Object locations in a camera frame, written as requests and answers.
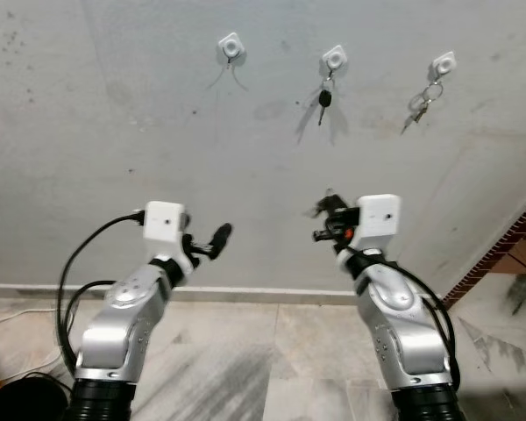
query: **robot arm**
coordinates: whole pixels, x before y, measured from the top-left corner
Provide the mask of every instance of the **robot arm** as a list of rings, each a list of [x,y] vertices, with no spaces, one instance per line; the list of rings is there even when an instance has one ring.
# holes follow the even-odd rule
[[[407,271],[387,262],[384,251],[397,233],[400,198],[363,196],[349,208],[338,195],[317,204],[327,212],[315,241],[332,239],[339,268],[351,274],[359,314],[371,333],[387,387],[400,420],[463,420],[452,387],[441,334],[432,327]]]
[[[146,206],[148,263],[113,284],[84,332],[65,420],[130,419],[150,335],[172,289],[198,266],[194,254],[214,260],[231,234],[231,225],[225,224],[209,244],[197,244],[184,234],[187,225],[188,215],[181,204],[150,202]]]

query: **key ring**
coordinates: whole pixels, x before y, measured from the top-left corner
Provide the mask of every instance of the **key ring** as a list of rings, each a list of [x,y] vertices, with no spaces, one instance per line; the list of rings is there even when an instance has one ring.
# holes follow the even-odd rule
[[[433,86],[438,86],[440,88],[438,90],[438,95],[436,96],[430,96],[429,94],[429,89],[432,88]],[[438,100],[438,98],[441,97],[443,93],[444,93],[444,86],[442,85],[442,83],[440,81],[434,81],[434,82],[429,83],[429,86],[427,86],[423,90],[421,97],[423,98],[425,103],[433,103],[436,100]]]

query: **white wall hook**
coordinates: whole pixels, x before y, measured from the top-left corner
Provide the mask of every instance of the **white wall hook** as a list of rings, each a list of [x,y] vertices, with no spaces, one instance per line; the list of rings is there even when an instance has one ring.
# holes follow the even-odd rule
[[[432,68],[437,72],[438,76],[450,73],[457,65],[458,63],[456,62],[453,51],[443,54],[432,61]]]
[[[347,55],[341,46],[335,46],[322,56],[322,61],[330,71],[335,71],[346,64]]]
[[[232,32],[225,38],[218,41],[218,46],[222,49],[224,55],[228,58],[228,62],[236,60],[239,56],[245,53],[244,45],[239,40],[239,36]]]

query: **robotic arm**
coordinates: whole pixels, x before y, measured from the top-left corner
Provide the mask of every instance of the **robotic arm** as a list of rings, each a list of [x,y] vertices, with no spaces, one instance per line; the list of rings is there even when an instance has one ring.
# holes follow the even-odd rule
[[[428,287],[384,258],[397,233],[400,198],[363,196],[350,208],[330,192],[318,202],[314,217],[322,212],[328,215],[325,230],[315,231],[313,239],[333,240],[339,268],[354,280],[359,314],[371,333],[400,421],[464,421],[455,394],[459,370],[453,332],[450,346],[426,317],[423,306],[428,302],[409,284]]]
[[[184,234],[188,221],[181,204],[150,202],[146,206],[148,263],[113,284],[103,308],[84,332],[65,421],[130,419],[148,341],[172,289],[199,265],[194,254],[214,260],[231,234],[231,225],[225,224],[209,244],[198,244]]]

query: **white cable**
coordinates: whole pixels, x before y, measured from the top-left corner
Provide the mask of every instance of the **white cable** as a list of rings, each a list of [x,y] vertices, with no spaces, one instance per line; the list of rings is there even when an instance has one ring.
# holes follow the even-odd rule
[[[18,311],[17,313],[14,313],[14,314],[10,314],[9,316],[6,316],[5,318],[0,318],[0,323],[5,322],[7,320],[11,320],[11,319],[16,318],[17,316],[21,316],[22,314],[25,314],[25,313],[44,313],[44,312],[52,312],[52,311],[56,311],[56,309],[25,309],[25,310]],[[27,373],[30,373],[31,371],[39,370],[40,368],[44,368],[44,367],[50,366],[51,364],[56,362],[59,358],[60,358],[60,353],[58,353],[58,355],[56,355],[51,360],[44,362],[40,366],[31,367],[31,368],[28,368],[26,370],[20,371],[19,373],[15,373],[14,375],[9,375],[8,377],[4,377],[4,378],[0,379],[0,381],[1,382],[5,382],[5,381],[11,380],[11,379],[13,379],[15,377],[18,377],[19,375],[25,375]]]

